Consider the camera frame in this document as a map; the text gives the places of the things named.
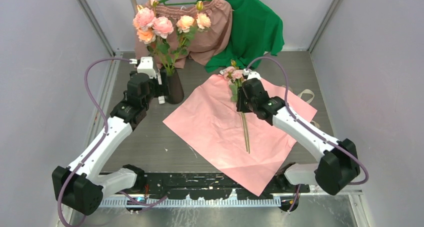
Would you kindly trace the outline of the black conical vase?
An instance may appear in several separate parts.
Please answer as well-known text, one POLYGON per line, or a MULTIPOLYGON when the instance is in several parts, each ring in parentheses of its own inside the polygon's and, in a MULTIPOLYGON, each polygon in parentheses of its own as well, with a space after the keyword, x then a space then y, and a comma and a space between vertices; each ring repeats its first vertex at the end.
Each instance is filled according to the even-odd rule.
POLYGON ((167 86, 167 95, 165 96, 165 101, 172 105, 181 103, 185 94, 178 71, 174 69, 171 75, 166 74, 165 82, 167 86))

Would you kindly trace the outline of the peach rose stem with bud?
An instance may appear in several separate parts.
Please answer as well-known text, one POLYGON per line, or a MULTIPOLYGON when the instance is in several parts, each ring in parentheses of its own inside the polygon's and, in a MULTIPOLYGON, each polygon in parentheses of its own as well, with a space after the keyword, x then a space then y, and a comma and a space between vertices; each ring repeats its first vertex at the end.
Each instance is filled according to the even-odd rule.
POLYGON ((139 60, 149 54, 148 45, 153 44, 159 37, 167 38, 173 31, 172 24, 162 16, 156 17, 155 11, 141 7, 132 20, 135 29, 135 56, 139 60))

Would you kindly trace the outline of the pink paper bouquet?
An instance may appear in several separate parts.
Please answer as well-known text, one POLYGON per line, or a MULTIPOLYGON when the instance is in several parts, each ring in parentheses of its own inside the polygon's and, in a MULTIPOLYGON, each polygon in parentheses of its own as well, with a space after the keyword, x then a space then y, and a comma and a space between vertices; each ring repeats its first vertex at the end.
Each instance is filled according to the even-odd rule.
POLYGON ((296 140, 253 113, 247 113, 245 119, 249 148, 245 144, 243 117, 231 101, 228 82, 214 74, 164 124, 219 171, 259 196, 296 140))

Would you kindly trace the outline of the cream printed ribbon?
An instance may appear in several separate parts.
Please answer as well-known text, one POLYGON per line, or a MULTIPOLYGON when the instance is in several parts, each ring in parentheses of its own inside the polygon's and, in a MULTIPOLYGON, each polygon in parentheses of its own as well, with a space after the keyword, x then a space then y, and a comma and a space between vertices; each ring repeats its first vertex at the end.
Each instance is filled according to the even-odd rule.
MULTIPOLYGON (((288 89, 288 91, 289 91, 289 92, 292 92, 292 93, 293 93, 293 89, 292 89, 291 87, 288 87, 288 86, 286 86, 286 85, 282 85, 282 87, 283 87, 283 88, 288 89)), ((302 98, 302 96, 303 96, 303 95, 308 95, 308 96, 310 96, 310 98, 309 98, 309 99, 305 100, 305 102, 306 102, 307 104, 311 104, 311 103, 312 103, 312 101, 314 100, 315 96, 316 96, 316 95, 315 95, 315 93, 314 93, 311 89, 308 89, 308 88, 304 89, 304 90, 303 90, 303 91, 301 91, 299 94, 297 94, 297 96, 298 96, 299 98, 302 98)), ((318 129, 320 129, 320 128, 321 128, 320 124, 319 124, 318 122, 314 121, 313 119, 310 121, 310 123, 311 123, 314 127, 318 128, 318 129)))

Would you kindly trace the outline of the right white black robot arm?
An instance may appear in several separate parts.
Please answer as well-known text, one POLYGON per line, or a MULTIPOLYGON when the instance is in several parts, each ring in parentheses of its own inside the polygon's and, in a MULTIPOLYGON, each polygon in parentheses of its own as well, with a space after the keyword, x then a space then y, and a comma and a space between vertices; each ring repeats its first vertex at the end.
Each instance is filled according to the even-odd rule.
POLYGON ((297 185, 316 185, 335 196, 361 173, 355 144, 321 131, 302 118, 289 106, 288 97, 270 97, 257 78, 246 80, 237 89, 237 110, 254 113, 294 138, 316 159, 317 164, 292 164, 278 179, 283 192, 297 185))

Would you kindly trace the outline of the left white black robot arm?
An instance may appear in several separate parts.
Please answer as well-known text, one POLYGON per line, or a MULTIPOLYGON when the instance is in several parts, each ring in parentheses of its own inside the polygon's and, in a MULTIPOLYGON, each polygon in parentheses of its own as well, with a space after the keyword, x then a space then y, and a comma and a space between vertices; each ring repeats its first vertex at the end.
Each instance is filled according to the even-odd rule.
POLYGON ((147 178, 144 170, 126 164, 118 171, 100 172, 117 147, 146 117, 152 99, 162 99, 166 73, 132 71, 123 99, 112 109, 107 124, 84 152, 67 167, 52 172, 55 198, 85 216, 93 214, 103 199, 120 191, 141 193, 147 178))

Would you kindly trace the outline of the pink rose stems bunch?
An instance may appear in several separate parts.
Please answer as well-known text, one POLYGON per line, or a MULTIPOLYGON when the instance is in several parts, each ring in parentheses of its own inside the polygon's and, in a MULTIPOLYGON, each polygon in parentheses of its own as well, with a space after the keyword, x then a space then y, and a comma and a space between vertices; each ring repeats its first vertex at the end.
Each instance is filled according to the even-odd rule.
MULTIPOLYGON (((239 67, 237 67, 237 62, 232 59, 230 61, 230 66, 221 70, 220 74, 227 81, 228 87, 231 92, 230 100, 234 103, 237 103, 241 97, 239 90, 241 89, 242 84, 246 80, 246 78, 243 76, 243 71, 239 67)), ((237 112, 239 112, 239 115, 241 117, 245 149, 246 149, 246 152, 250 154, 251 153, 250 137, 249 137, 249 130, 248 130, 246 115, 240 110, 238 110, 237 112)))

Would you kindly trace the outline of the green t-shirt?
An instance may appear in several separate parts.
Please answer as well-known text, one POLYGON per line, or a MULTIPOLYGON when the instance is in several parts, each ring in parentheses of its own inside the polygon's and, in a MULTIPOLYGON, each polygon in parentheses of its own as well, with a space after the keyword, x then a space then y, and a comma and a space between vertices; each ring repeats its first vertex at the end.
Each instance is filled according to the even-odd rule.
POLYGON ((283 21, 260 0, 224 0, 231 5, 232 27, 226 48, 205 65, 208 73, 228 67, 244 68, 268 52, 276 56, 285 44, 283 21))

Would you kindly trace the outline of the pink shorts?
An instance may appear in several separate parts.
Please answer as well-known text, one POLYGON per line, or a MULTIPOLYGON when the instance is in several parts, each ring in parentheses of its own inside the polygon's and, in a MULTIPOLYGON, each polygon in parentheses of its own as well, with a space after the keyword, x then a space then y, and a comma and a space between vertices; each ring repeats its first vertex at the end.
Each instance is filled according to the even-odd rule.
MULTIPOLYGON (((195 17, 196 8, 191 6, 187 9, 180 9, 176 6, 158 5, 156 11, 159 17, 170 18, 175 21, 182 16, 195 17)), ((206 14, 210 21, 211 26, 207 31, 201 31, 194 35, 194 40, 190 42, 187 49, 188 54, 180 55, 176 61, 177 68, 184 68, 185 58, 193 59, 195 62, 206 66, 210 59, 224 51, 227 47, 232 29, 233 10, 231 5, 225 0, 212 0, 205 1, 203 14, 206 14)), ((135 56, 137 59, 148 55, 147 45, 142 43, 138 37, 135 38, 135 56)), ((170 44, 170 51, 177 48, 177 34, 176 30, 167 38, 170 44)))

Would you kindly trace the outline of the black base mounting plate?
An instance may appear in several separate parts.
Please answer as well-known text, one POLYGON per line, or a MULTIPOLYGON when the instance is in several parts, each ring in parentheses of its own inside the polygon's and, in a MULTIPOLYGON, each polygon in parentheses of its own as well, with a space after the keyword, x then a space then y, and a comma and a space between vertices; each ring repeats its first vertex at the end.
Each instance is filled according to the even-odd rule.
POLYGON ((148 172, 144 180, 144 185, 119 193, 147 195, 152 199, 167 196, 169 200, 183 200, 187 196, 193 200, 226 200, 233 191, 237 200, 267 200, 279 194, 293 196, 296 193, 296 186, 283 174, 273 176, 258 196, 221 172, 148 172))

